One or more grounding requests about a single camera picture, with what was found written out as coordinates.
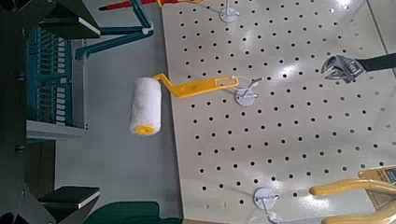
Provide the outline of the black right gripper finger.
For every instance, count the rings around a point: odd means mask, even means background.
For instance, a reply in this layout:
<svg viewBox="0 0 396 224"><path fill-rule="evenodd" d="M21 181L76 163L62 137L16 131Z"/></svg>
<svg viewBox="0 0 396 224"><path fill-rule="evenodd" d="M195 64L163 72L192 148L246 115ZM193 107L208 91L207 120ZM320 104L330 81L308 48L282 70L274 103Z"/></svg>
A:
<svg viewBox="0 0 396 224"><path fill-rule="evenodd" d="M83 224L99 197L99 188L62 186L38 201L54 217L55 224Z"/></svg>
<svg viewBox="0 0 396 224"><path fill-rule="evenodd" d="M64 39L99 38L99 25L82 0L54 0L39 27Z"/></svg>

